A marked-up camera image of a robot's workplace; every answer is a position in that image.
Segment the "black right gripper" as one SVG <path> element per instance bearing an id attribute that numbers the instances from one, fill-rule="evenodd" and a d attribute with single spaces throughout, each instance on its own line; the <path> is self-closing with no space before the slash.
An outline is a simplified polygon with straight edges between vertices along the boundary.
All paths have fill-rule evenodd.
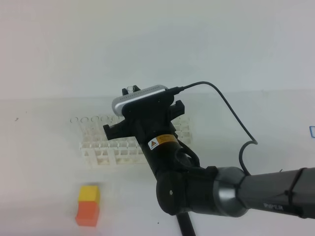
<path id="1" fill-rule="evenodd" d="M 141 89 L 134 85 L 132 90 Z M 126 88 L 122 89 L 122 95 L 128 95 Z M 122 112 L 123 121 L 103 126 L 107 139 L 135 137 L 142 146 L 159 135 L 178 137 L 171 121 L 185 113 L 185 106 L 180 100 L 174 101 L 173 95 L 153 95 L 127 104 Z"/>

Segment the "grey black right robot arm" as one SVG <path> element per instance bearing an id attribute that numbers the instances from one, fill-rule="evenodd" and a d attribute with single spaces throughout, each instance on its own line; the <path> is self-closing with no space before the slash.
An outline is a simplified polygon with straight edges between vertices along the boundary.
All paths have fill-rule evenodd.
<path id="1" fill-rule="evenodd" d="M 258 209 L 314 218 L 313 168 L 262 175 L 251 175 L 244 165 L 202 168 L 172 124 L 185 112 L 182 101 L 174 99 L 183 90 L 162 85 L 123 89 L 112 102 L 113 112 L 123 120 L 103 127 L 109 140 L 136 138 L 157 180 L 157 201 L 164 212 L 240 217 Z"/>

